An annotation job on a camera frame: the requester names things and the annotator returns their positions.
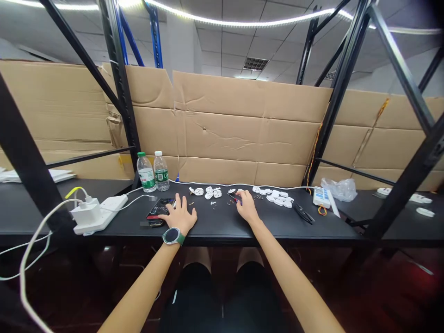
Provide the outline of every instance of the table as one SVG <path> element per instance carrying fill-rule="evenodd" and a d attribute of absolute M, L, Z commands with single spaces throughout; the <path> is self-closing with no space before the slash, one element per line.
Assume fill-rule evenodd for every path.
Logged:
<path fill-rule="evenodd" d="M 130 180 L 70 179 L 57 183 L 62 197 L 74 187 L 81 186 L 100 202 L 125 191 L 132 185 Z M 17 245 L 29 241 L 43 217 L 22 184 L 0 184 L 0 244 Z M 47 234 L 45 226 L 42 234 Z"/>
<path fill-rule="evenodd" d="M 384 199 L 373 195 L 376 191 L 358 190 L 356 198 L 349 202 L 336 200 L 338 210 L 350 220 L 352 226 L 368 225 L 382 206 Z M 393 224 L 378 241 L 384 247 L 438 247 L 444 245 L 444 196 L 428 192 L 421 195 L 433 200 L 432 203 L 409 201 Z M 416 212 L 423 207 L 435 213 L 426 217 Z"/>
<path fill-rule="evenodd" d="M 158 198 L 174 197 L 175 193 L 186 196 L 189 211 L 194 207 L 197 211 L 197 222 L 188 234 L 185 244 L 197 246 L 212 246 L 223 244 L 255 245 L 254 235 L 245 220 L 237 212 L 235 204 L 230 202 L 228 189 L 234 187 L 222 187 L 222 197 L 207 200 L 204 196 L 190 195 L 188 187 L 206 188 L 207 185 L 176 184 L 170 183 L 170 189 L 165 192 L 155 191 L 148 193 Z M 251 186 L 236 186 L 236 189 L 250 190 Z M 264 221 L 271 233 L 281 243 L 298 245 L 328 245 L 349 247 L 363 245 L 364 238 L 355 232 L 352 227 L 343 220 L 329 212 L 327 216 L 321 216 L 317 212 L 317 206 L 313 205 L 312 197 L 303 189 L 286 191 L 294 198 L 314 219 L 313 225 L 306 223 L 293 210 L 279 207 L 272 202 L 256 199 L 256 208 L 260 218 Z M 129 194 L 129 202 L 144 194 L 142 190 Z M 135 201 L 129 208 L 120 211 L 111 221 L 108 227 L 95 233 L 94 239 L 102 241 L 111 240 L 121 242 L 134 242 L 146 238 L 159 239 L 167 230 L 164 225 L 160 228 L 140 227 L 140 222 L 146 219 L 147 214 L 154 206 L 154 201 L 148 197 L 142 197 Z"/>

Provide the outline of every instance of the hand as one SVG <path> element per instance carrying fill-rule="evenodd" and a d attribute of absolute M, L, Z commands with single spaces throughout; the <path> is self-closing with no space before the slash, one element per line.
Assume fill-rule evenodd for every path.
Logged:
<path fill-rule="evenodd" d="M 238 191 L 236 195 L 240 195 L 242 205 L 240 201 L 237 202 L 236 207 L 239 214 L 248 222 L 250 227 L 263 223 L 259 218 L 256 207 L 254 206 L 254 200 L 249 191 Z"/>
<path fill-rule="evenodd" d="M 176 193 L 176 208 L 169 203 L 166 208 L 170 215 L 159 215 L 159 218 L 165 220 L 170 228 L 177 228 L 183 236 L 186 236 L 197 221 L 196 209 L 193 208 L 192 213 L 188 213 L 186 198 L 182 197 L 181 203 L 178 193 Z"/>

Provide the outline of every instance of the water bottle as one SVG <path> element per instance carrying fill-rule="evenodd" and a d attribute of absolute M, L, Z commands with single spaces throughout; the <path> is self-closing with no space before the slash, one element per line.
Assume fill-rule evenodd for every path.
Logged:
<path fill-rule="evenodd" d="M 153 167 L 144 152 L 137 153 L 137 156 L 139 156 L 137 160 L 137 170 L 139 172 L 143 191 L 153 192 L 157 188 L 154 181 Z"/>
<path fill-rule="evenodd" d="M 166 191 L 170 188 L 167 161 L 162 157 L 161 151 L 154 152 L 154 155 L 156 155 L 154 159 L 154 177 L 156 179 L 157 189 L 159 191 Z"/>

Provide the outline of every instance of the plastic bag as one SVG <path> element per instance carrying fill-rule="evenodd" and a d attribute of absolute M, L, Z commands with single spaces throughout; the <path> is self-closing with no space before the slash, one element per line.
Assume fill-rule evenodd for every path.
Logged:
<path fill-rule="evenodd" d="M 354 179 L 343 179 L 340 182 L 334 180 L 322 178 L 321 186 L 326 190 L 330 190 L 333 198 L 340 201 L 350 202 L 358 195 L 356 193 L 356 185 Z"/>

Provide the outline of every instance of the led light strip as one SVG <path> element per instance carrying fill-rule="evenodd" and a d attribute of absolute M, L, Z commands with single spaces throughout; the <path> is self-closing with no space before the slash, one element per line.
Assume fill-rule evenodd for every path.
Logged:
<path fill-rule="evenodd" d="M 8 1 L 20 5 L 43 8 L 43 5 L 37 1 L 28 1 L 28 0 L 3 0 Z M 193 14 L 189 14 L 187 12 L 166 6 L 160 2 L 154 0 L 119 0 L 119 5 L 122 8 L 132 8 L 141 6 L 141 1 L 145 1 L 146 3 L 156 6 L 161 10 L 166 12 L 170 12 L 172 14 L 178 15 L 185 19 L 191 19 L 197 22 L 207 23 L 211 25 L 219 25 L 226 27 L 238 27 L 238 28 L 270 28 L 280 25 L 289 25 L 295 24 L 303 21 L 308 21 L 310 19 L 316 17 L 322 17 L 329 15 L 334 12 L 334 8 L 324 9 L 322 11 L 314 12 L 311 14 L 306 14 L 302 16 L 297 16 L 294 18 L 288 18 L 278 21 L 270 21 L 270 22 L 230 22 L 230 21 L 220 21 L 214 20 L 210 18 L 204 18 L 201 16 L 196 16 Z M 98 11 L 98 5 L 68 5 L 68 4 L 55 4 L 55 6 L 60 10 L 69 10 L 69 11 Z M 338 15 L 342 18 L 345 18 L 349 21 L 353 20 L 353 16 L 344 10 L 340 10 Z M 370 29 L 376 29 L 374 25 L 369 26 Z M 443 31 L 441 29 L 410 29 L 410 28 L 402 28 L 402 27 L 389 27 L 388 30 L 394 33 L 404 33 L 411 35 L 437 35 L 441 34 Z"/>

